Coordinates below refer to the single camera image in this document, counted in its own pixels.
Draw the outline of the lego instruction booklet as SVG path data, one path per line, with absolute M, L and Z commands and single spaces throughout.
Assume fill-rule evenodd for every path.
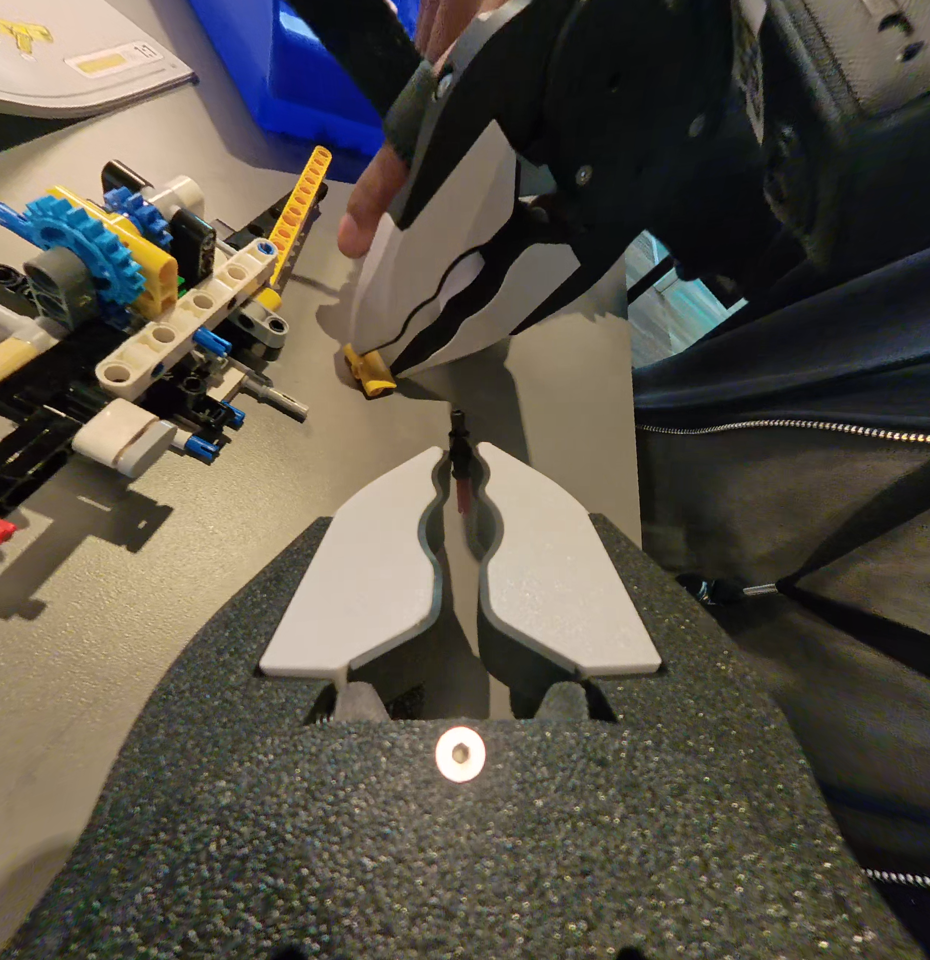
M 109 2 L 0 1 L 0 114 L 83 119 L 195 80 Z

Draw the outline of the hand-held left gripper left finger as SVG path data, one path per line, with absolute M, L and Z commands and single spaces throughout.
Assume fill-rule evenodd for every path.
M 427 522 L 444 503 L 444 462 L 429 447 L 338 509 L 259 660 L 264 675 L 345 682 L 436 622 L 442 571 Z

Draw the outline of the person's right hand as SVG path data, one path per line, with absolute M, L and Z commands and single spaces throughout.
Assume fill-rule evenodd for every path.
M 483 18 L 503 1 L 422 1 L 414 43 L 435 70 L 474 18 Z M 373 243 L 383 214 L 399 194 L 408 166 L 385 141 L 353 187 L 338 229 L 338 249 L 347 258 L 362 258 Z

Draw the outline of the blue plastic bin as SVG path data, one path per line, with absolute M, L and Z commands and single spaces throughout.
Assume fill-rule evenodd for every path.
M 287 2 L 190 6 L 255 124 L 293 145 L 322 146 L 330 176 L 354 183 L 382 143 L 368 99 Z

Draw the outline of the yellow lego connector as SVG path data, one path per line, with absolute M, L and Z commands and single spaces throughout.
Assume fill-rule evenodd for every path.
M 397 390 L 397 382 L 389 367 L 377 350 L 364 354 L 356 351 L 352 344 L 343 346 L 344 358 L 351 376 L 367 399 L 375 400 Z

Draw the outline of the black and red lego axle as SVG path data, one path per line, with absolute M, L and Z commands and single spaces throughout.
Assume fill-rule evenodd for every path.
M 458 408 L 450 411 L 448 440 L 450 474 L 455 483 L 457 509 L 461 516 L 466 516 L 471 510 L 472 499 L 472 448 L 466 415 Z

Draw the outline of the navy zip jacket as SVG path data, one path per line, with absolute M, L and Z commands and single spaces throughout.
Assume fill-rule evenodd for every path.
M 775 305 L 762 312 L 750 303 L 634 373 L 637 450 L 641 427 L 778 425 L 930 440 L 930 248 L 829 289 L 791 279 Z M 772 591 L 673 575 L 708 612 L 717 600 Z M 875 871 L 846 841 L 930 958 L 930 876 Z

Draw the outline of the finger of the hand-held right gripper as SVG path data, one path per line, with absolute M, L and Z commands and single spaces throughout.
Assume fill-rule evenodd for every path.
M 508 266 L 488 251 L 466 255 L 392 344 L 393 375 L 444 366 L 508 338 L 579 267 L 567 244 L 535 243 Z
M 491 121 L 409 226 L 385 213 L 364 257 L 351 309 L 357 354 L 399 346 L 413 312 L 430 301 L 453 264 L 488 242 L 515 204 L 517 156 Z

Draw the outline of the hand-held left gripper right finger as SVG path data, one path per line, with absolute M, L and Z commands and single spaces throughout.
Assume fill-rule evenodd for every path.
M 585 507 L 490 442 L 475 450 L 479 649 L 503 683 L 652 674 L 658 653 Z

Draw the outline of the partly built lego vehicle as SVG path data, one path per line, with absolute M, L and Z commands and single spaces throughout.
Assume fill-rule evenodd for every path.
M 306 420 L 264 371 L 330 162 L 316 147 L 290 193 L 234 231 L 207 220 L 190 177 L 158 187 L 116 160 L 99 204 L 63 186 L 22 211 L 0 201 L 0 227 L 36 249 L 21 270 L 0 263 L 0 546 L 73 457 L 128 479 L 168 450 L 211 464 L 244 424 L 240 393 Z

